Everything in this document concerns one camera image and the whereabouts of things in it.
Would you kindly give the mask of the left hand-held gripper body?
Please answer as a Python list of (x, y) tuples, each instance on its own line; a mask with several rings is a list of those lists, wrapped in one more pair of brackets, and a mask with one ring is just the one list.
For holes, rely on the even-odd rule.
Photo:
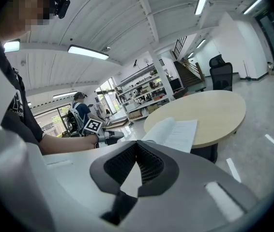
[(90, 118), (79, 134), (80, 136), (94, 134), (98, 138), (97, 144), (99, 147), (108, 146), (107, 139), (109, 138), (109, 133), (106, 132), (106, 129), (103, 127), (103, 125), (104, 122)]

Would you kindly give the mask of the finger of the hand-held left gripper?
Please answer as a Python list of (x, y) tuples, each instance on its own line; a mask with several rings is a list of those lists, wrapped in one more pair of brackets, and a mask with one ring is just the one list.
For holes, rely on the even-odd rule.
[(124, 137), (124, 134), (120, 131), (107, 130), (107, 138), (119, 140)]

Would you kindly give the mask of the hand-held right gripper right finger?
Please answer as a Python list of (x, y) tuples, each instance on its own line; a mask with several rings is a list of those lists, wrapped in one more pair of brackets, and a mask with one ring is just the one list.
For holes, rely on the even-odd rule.
[(210, 161), (148, 142), (112, 147), (112, 168), (133, 179), (137, 194), (116, 198), (113, 222), (128, 232), (210, 232), (243, 218), (257, 197)]

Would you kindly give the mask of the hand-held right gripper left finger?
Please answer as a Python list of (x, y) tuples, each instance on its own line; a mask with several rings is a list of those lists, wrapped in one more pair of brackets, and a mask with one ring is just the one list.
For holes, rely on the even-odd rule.
[(32, 212), (27, 222), (35, 232), (134, 232), (131, 224), (118, 225), (107, 219), (115, 211), (117, 195), (102, 192), (90, 174), (92, 163), (134, 142), (76, 153), (42, 156), (38, 147), (27, 144), (27, 198)]

